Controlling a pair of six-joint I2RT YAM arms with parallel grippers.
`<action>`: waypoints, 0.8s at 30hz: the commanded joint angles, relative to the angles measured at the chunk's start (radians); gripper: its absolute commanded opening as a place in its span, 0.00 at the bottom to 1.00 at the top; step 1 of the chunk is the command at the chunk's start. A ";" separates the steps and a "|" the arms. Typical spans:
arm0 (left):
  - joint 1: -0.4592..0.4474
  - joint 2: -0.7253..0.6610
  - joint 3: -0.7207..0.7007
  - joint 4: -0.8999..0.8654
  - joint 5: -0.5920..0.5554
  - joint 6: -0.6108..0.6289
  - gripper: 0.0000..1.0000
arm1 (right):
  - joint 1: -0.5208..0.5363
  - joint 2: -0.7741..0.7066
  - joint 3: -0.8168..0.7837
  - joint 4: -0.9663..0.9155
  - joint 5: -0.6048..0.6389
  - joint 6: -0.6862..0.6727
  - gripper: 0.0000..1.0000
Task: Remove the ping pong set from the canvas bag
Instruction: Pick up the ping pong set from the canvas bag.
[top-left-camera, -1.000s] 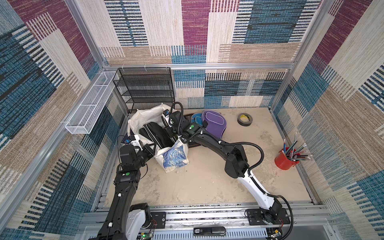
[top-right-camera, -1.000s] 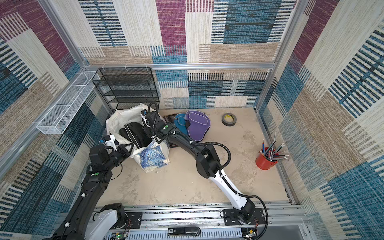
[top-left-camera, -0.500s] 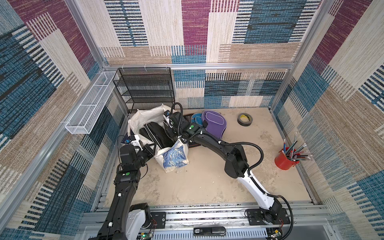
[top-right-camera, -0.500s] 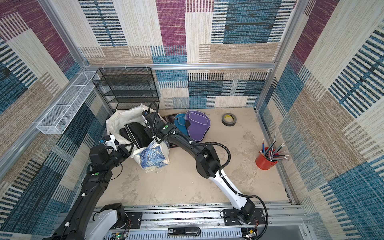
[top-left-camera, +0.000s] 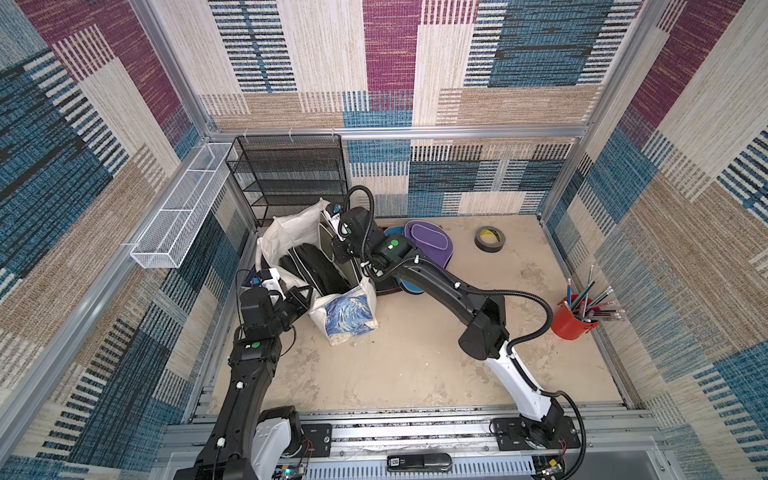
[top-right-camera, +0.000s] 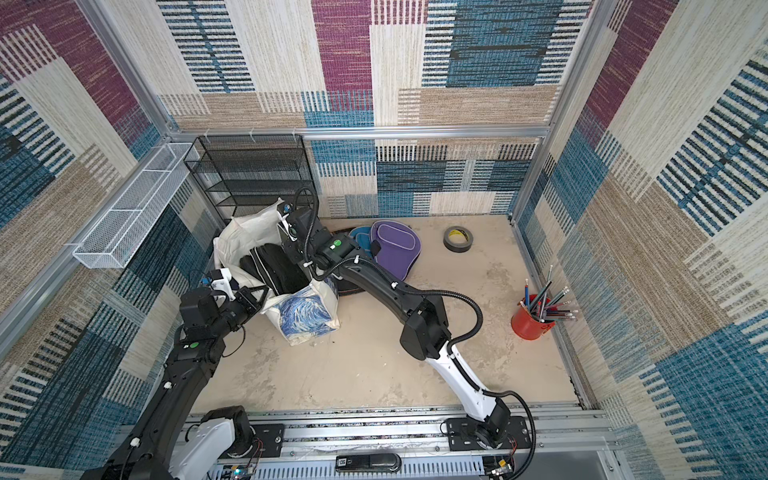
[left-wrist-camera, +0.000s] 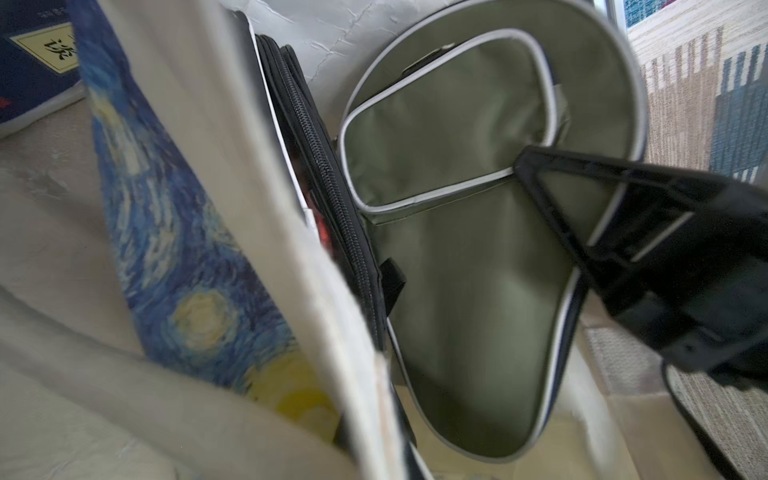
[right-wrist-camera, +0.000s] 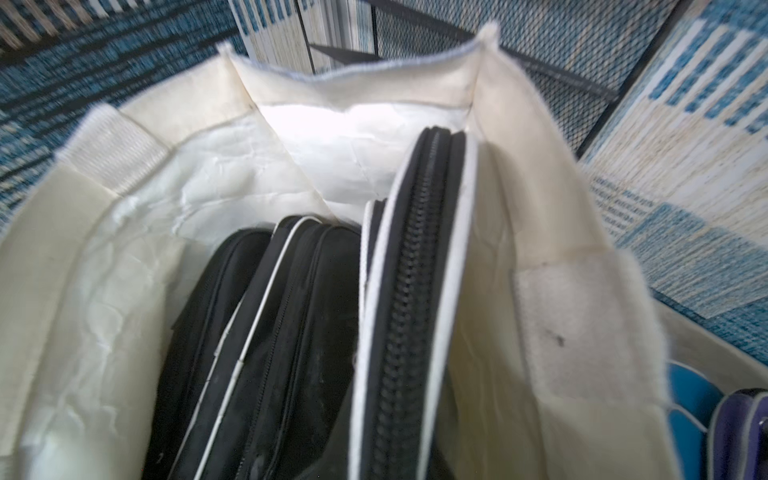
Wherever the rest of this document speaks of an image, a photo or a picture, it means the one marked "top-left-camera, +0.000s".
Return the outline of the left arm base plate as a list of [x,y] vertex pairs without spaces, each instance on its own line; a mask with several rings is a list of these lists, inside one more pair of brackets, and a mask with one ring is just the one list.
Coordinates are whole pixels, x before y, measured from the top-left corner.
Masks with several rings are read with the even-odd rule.
[[328,458],[331,455],[332,440],[333,426],[330,423],[303,424],[300,436],[301,449],[295,458]]

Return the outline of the white canvas starry night bag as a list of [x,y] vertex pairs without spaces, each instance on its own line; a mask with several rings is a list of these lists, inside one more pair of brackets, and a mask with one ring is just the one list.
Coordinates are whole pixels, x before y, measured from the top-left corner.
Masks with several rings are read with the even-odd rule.
[[276,217],[257,240],[240,308],[247,334],[272,338],[307,315],[336,346],[379,328],[376,291],[359,262],[333,251],[338,208],[321,199]]

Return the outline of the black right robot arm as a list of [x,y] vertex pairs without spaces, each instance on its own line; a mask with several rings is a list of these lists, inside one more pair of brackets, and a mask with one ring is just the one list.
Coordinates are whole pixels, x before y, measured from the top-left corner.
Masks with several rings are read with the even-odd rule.
[[[512,396],[521,417],[526,443],[534,448],[558,446],[558,430],[565,426],[557,395],[544,390],[524,365],[515,346],[546,333],[554,320],[541,297],[519,290],[484,290],[459,279],[402,235],[387,236],[372,213],[355,207],[328,207],[324,216],[336,233],[334,253],[356,258],[374,280],[398,277],[421,289],[453,313],[465,326],[458,340],[469,357],[485,362]],[[544,325],[531,334],[512,339],[506,329],[505,298],[518,297],[539,304]]]

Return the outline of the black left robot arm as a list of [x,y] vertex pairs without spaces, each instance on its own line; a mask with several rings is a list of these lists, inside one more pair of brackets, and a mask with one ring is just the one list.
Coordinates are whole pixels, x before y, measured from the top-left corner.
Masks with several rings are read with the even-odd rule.
[[255,286],[239,296],[242,324],[228,361],[230,382],[212,432],[194,464],[176,479],[271,479],[286,452],[302,448],[293,406],[262,412],[282,354],[280,336],[307,313],[310,286],[281,295]]

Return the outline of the olive green paddle case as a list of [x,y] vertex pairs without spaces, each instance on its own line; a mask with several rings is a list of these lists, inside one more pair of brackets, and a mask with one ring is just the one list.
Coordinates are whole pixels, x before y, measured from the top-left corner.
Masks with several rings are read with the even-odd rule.
[[336,239],[336,233],[334,232],[333,228],[324,220],[321,220],[318,225],[318,237],[321,252],[328,261],[334,263],[336,261],[336,255],[333,242]]

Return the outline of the black red paddle case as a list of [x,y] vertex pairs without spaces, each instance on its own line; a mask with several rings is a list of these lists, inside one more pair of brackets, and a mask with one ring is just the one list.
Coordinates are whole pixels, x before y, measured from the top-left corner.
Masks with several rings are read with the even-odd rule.
[[378,296],[385,296],[402,292],[402,287],[395,277],[375,279],[374,285]]

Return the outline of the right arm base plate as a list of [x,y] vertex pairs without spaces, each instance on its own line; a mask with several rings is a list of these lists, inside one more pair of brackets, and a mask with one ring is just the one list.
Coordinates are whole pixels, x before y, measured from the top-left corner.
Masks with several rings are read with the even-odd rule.
[[533,422],[522,416],[495,418],[490,421],[490,433],[500,451],[577,450],[582,442],[579,430],[569,416],[560,418],[555,426]]

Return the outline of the purple paddle case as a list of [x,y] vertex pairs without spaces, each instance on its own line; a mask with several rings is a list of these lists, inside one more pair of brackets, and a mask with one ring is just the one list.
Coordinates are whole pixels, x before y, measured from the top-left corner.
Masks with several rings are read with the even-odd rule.
[[424,220],[410,220],[404,226],[404,236],[442,268],[446,268],[453,257],[453,241],[439,225]]

